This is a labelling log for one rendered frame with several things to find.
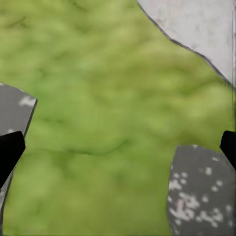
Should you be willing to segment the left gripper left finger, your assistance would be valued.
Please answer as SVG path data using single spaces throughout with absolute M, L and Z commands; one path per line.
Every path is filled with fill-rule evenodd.
M 0 136 L 0 190 L 26 148 L 21 131 Z

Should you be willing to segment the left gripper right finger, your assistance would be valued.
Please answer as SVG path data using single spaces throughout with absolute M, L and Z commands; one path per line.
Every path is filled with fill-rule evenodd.
M 236 133 L 224 131 L 220 148 L 236 171 Z

